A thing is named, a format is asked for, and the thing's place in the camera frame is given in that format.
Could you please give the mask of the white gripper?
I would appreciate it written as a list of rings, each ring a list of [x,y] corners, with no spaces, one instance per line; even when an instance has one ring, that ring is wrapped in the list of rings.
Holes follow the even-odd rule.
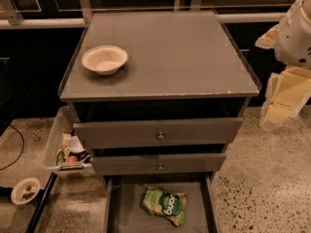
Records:
[[[274,48],[278,61],[292,65],[271,74],[261,108],[262,127],[281,127],[311,97],[311,70],[305,69],[311,68],[311,0],[295,0],[279,24],[261,35],[255,46]]]

